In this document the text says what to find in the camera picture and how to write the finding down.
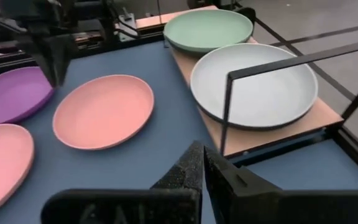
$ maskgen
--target purple plate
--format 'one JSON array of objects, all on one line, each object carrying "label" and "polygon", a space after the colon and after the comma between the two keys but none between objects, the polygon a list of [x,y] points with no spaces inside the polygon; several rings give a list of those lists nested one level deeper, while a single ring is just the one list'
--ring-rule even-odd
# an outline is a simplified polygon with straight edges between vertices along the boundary
[{"label": "purple plate", "polygon": [[39,67],[0,74],[0,123],[13,123],[30,116],[52,93],[53,88]]}]

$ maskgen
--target plate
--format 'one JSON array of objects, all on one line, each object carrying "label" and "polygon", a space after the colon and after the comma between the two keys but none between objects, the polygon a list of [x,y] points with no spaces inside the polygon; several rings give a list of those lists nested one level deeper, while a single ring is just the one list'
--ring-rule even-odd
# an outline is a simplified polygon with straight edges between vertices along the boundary
[{"label": "plate", "polygon": [[53,117],[53,131],[67,146],[105,149],[137,133],[150,117],[153,106],[153,91],[140,78],[101,77],[66,96]]},{"label": "plate", "polygon": [[[295,55],[263,44],[236,44],[214,50],[195,65],[193,96],[206,114],[222,121],[230,71]],[[308,65],[241,78],[233,83],[229,123],[239,128],[278,128],[301,118],[317,99],[318,83]]]},{"label": "plate", "polygon": [[0,123],[14,123],[40,109],[53,88],[39,67],[0,74]]},{"label": "plate", "polygon": [[231,44],[246,42],[251,36],[251,21],[227,10],[199,10],[179,15],[164,28],[164,36],[176,48],[193,53],[208,53]]},{"label": "plate", "polygon": [[26,177],[34,158],[34,142],[28,130],[0,124],[0,206]]}]

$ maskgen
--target blue tabletop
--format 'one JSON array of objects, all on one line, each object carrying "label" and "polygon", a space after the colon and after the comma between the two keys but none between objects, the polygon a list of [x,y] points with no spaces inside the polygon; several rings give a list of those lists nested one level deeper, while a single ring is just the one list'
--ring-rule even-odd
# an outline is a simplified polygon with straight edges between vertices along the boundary
[{"label": "blue tabletop", "polygon": [[[52,131],[59,102],[81,84],[111,74],[134,75],[151,86],[155,108],[147,124],[111,149],[88,152],[63,145]],[[162,42],[73,60],[64,86],[21,125],[34,137],[35,159],[22,186],[0,208],[0,224],[40,223],[45,201],[64,189],[147,189],[194,140],[212,146],[191,92]],[[331,141],[249,168],[284,189],[358,189],[358,167]],[[214,223],[205,188],[202,219]]]}]

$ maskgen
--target gray floor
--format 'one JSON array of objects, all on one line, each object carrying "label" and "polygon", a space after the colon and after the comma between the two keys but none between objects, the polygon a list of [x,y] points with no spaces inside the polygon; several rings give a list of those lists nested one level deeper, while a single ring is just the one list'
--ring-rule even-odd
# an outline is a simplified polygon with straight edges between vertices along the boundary
[{"label": "gray floor", "polygon": [[[185,0],[159,0],[161,13],[186,10]],[[158,14],[157,0],[117,0],[136,17],[145,13]],[[324,34],[358,26],[358,0],[243,0],[243,6],[256,9],[257,17],[285,40]],[[256,24],[254,37],[263,44],[278,40]],[[303,54],[358,42],[358,30],[329,37],[297,42],[293,46]],[[317,66],[330,77],[356,95],[358,93],[358,52],[320,62]],[[318,77],[319,96],[335,111],[342,113],[350,100]],[[358,110],[346,123],[358,137]]]}]

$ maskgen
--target green plate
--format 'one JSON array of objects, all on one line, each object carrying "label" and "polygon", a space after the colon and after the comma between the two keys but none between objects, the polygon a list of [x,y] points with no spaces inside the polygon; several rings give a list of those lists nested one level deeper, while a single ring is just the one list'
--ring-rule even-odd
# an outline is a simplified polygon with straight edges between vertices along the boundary
[{"label": "green plate", "polygon": [[175,17],[165,25],[164,36],[174,47],[187,52],[208,53],[245,42],[253,25],[241,14],[226,10],[198,10]]}]

